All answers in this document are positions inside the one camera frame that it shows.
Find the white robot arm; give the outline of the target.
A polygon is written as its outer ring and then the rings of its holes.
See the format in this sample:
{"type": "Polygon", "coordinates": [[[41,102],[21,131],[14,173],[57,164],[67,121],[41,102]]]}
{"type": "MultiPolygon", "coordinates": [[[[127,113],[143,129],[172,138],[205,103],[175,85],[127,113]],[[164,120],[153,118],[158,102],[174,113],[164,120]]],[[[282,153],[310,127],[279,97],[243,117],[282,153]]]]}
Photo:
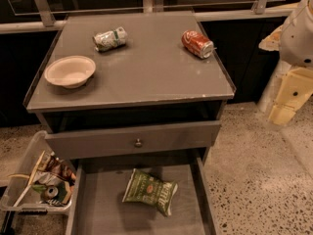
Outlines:
{"type": "Polygon", "coordinates": [[[301,0],[259,48],[280,55],[259,109],[270,122],[285,125],[313,94],[313,0],[301,0]]]}

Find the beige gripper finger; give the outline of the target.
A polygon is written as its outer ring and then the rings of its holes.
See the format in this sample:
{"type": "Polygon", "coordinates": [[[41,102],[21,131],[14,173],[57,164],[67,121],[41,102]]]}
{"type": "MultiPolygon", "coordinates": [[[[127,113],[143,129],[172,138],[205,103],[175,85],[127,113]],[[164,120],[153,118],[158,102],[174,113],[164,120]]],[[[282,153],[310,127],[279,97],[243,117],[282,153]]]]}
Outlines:
{"type": "Polygon", "coordinates": [[[258,48],[264,51],[279,51],[281,33],[282,26],[280,25],[260,41],[258,48]]]}
{"type": "Polygon", "coordinates": [[[269,120],[277,125],[287,124],[313,95],[313,70],[295,67],[282,78],[282,83],[269,120]]]}

